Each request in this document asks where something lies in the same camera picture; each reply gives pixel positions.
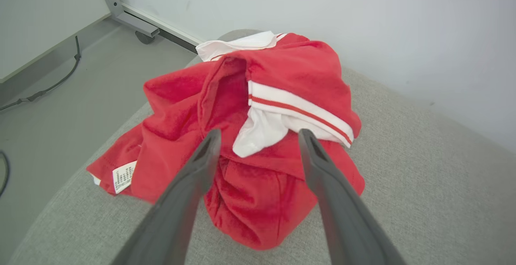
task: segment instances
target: gray sofa seat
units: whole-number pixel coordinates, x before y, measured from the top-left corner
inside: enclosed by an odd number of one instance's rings
[[[252,34],[238,30],[222,40]],[[414,107],[343,68],[363,129],[348,153],[366,181],[362,199],[409,264],[514,264],[516,159],[482,136]],[[85,167],[151,114],[132,116],[53,197],[9,264],[109,264],[150,205],[112,197]],[[316,207],[277,248],[257,252],[217,230],[201,203],[187,263],[328,264]]]

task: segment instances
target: black cable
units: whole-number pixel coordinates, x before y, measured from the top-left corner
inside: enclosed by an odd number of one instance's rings
[[[11,169],[9,168],[9,161],[7,160],[7,156],[2,151],[0,151],[0,160],[3,160],[4,164],[5,164],[5,178],[4,178],[4,181],[2,182],[2,186],[0,186],[0,197],[1,197],[5,191],[5,187],[7,186],[7,181],[9,180],[9,174],[11,173]]]
[[[21,104],[23,102],[33,102],[35,99],[39,98],[40,96],[46,94],[47,92],[49,92],[53,88],[55,88],[58,85],[60,85],[61,83],[63,83],[63,81],[66,81],[72,75],[72,73],[75,71],[75,69],[77,69],[77,65],[79,65],[79,60],[81,59],[81,50],[79,49],[79,39],[77,39],[77,36],[75,36],[75,45],[77,46],[77,54],[74,56],[74,58],[75,58],[75,65],[73,66],[72,70],[65,77],[63,77],[55,85],[51,86],[50,88],[48,88],[46,90],[41,90],[41,91],[33,94],[32,96],[29,96],[28,98],[18,98],[18,101],[14,102],[14,103],[10,103],[10,104],[8,104],[8,105],[6,105],[4,107],[0,107],[0,111],[2,111],[4,109],[7,109],[9,107],[12,107],[14,105],[19,105],[19,104]]]

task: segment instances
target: clothing label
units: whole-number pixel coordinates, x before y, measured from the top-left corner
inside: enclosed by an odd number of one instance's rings
[[[131,178],[133,177],[135,167],[136,161],[133,161],[113,170],[113,184],[116,194],[131,185]]]

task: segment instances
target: white fabric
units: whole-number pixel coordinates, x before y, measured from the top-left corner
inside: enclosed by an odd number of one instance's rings
[[[346,122],[332,113],[306,101],[305,99],[270,86],[248,82],[249,94],[263,100],[289,105],[318,116],[334,125],[353,141],[353,130]],[[350,143],[339,132],[315,118],[285,107],[266,105],[249,99],[248,118],[238,132],[233,143],[233,151],[244,158],[253,155],[265,147],[272,146],[285,137],[291,129],[298,133],[301,129],[310,129],[317,139],[339,142],[350,147]]]
[[[272,32],[266,31],[230,42],[221,40],[206,41],[205,43],[199,44],[195,49],[202,61],[217,61],[221,55],[237,50],[273,48],[285,35],[286,33],[274,35]]]

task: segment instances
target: red jacket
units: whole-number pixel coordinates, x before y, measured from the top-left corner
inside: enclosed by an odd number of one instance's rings
[[[338,129],[341,126],[328,123],[325,115],[281,99],[255,96],[253,101],[279,103],[282,109],[334,128],[350,142],[359,134],[361,123],[351,110],[350,89],[341,80],[337,54],[325,43],[288,34],[274,48],[232,52],[145,83],[154,114],[122,135],[87,170],[114,194],[113,169],[137,160],[131,185],[121,193],[154,203],[206,134],[221,129],[221,157],[214,184],[204,197],[206,209],[214,225],[239,243],[256,250],[279,245],[317,200],[304,182],[295,132],[245,158],[233,152],[253,97],[248,81],[304,98],[350,129]],[[341,144],[321,144],[361,194],[364,180]]]

